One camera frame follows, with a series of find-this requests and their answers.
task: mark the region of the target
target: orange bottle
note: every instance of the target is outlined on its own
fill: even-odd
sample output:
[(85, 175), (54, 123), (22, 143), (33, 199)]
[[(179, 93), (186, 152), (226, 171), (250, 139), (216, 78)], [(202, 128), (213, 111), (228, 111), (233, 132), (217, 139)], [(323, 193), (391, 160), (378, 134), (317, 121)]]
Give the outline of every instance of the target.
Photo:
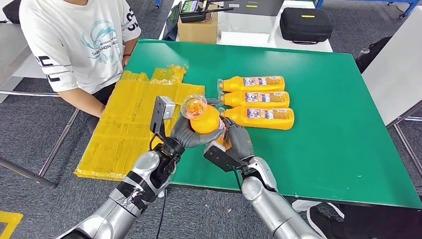
[(242, 126), (291, 129), (295, 121), (293, 110), (280, 107), (246, 107), (238, 106), (221, 112)]
[[(192, 129), (199, 134), (211, 133), (218, 128), (225, 130), (224, 122), (220, 119), (218, 110), (209, 106), (204, 96), (188, 96), (183, 101), (180, 111), (184, 117), (190, 120)], [(223, 144), (223, 139), (224, 135), (217, 142)]]
[(235, 76), (228, 80), (218, 80), (219, 91), (283, 91), (284, 78), (281, 76)]
[(290, 104), (289, 93), (285, 91), (235, 91), (233, 93), (220, 93), (221, 105), (231, 107), (283, 107)]

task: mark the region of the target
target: yellow plastic bag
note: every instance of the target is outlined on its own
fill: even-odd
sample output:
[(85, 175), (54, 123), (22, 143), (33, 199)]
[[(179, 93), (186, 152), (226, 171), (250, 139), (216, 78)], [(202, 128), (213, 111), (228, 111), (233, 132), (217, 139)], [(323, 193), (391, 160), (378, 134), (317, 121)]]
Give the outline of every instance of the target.
[(97, 128), (75, 170), (78, 177), (121, 180), (138, 156), (149, 150), (153, 134), (149, 130), (156, 96), (168, 96), (176, 104), (171, 119), (165, 121), (166, 135), (180, 112), (180, 104), (191, 94), (204, 94), (205, 87), (182, 83), (185, 69), (157, 68), (153, 80), (145, 73), (125, 71), (111, 95)]

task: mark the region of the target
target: black case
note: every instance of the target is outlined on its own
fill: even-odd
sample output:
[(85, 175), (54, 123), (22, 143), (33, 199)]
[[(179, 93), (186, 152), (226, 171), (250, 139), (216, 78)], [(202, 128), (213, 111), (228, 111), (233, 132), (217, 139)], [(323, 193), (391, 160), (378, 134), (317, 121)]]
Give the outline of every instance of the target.
[(327, 40), (334, 26), (325, 10), (287, 7), (281, 13), (280, 29), (285, 40), (317, 43)]
[(19, 21), (19, 6), (21, 0), (14, 0), (11, 3), (3, 7), (3, 12), (6, 15), (6, 18), (10, 20), (11, 23), (20, 24)]

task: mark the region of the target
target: bottle cap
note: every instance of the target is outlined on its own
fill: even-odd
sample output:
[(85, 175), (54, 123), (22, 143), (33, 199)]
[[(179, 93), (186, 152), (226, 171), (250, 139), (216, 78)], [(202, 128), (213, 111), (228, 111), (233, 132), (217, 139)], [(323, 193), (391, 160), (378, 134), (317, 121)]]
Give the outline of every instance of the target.
[(224, 81), (222, 79), (217, 81), (217, 90), (219, 93), (224, 91)]
[(201, 95), (190, 95), (183, 101), (180, 111), (190, 120), (199, 118), (207, 108), (207, 100)]
[(225, 109), (224, 109), (223, 107), (218, 108), (218, 113), (219, 113), (221, 116), (225, 116)]
[(218, 105), (219, 106), (223, 106), (223, 105), (225, 105), (225, 97), (224, 97), (224, 93), (223, 92), (220, 92), (219, 94), (218, 94)]

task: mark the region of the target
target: black bag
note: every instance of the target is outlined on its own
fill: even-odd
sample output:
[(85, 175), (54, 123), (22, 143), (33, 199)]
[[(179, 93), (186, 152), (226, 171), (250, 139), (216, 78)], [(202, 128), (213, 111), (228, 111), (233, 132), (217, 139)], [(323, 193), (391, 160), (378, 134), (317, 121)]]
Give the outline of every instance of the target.
[(177, 31), (179, 30), (177, 27), (177, 22), (179, 21), (181, 4), (182, 2), (171, 9), (171, 13), (166, 20), (163, 34), (163, 40), (165, 41), (176, 41)]
[(281, 13), (280, 29), (285, 40), (316, 44), (327, 40), (334, 26), (325, 10), (287, 7)]
[(11, 23), (20, 24), (19, 21), (19, 6), (20, 0), (14, 0), (11, 3), (3, 7), (3, 12), (6, 15), (6, 18), (10, 20)]
[(369, 45), (369, 53), (363, 54), (356, 58), (356, 65), (359, 68), (360, 73), (363, 73), (366, 68), (371, 64), (371, 62), (375, 59), (375, 57), (380, 53), (382, 48), (387, 45), (388, 41), (391, 39), (391, 36), (387, 36), (382, 38), (381, 40), (377, 41)]

